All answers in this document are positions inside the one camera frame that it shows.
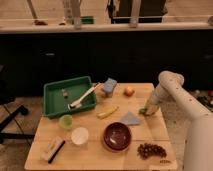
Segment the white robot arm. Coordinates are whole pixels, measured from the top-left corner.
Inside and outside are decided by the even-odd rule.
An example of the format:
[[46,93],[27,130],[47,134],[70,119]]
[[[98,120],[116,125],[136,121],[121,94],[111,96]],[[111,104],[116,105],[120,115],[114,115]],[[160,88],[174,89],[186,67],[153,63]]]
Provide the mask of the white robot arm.
[[159,83],[146,102],[146,116],[154,115],[159,104],[171,96],[191,120],[185,143],[183,171],[213,171],[213,113],[183,87],[184,77],[162,71]]

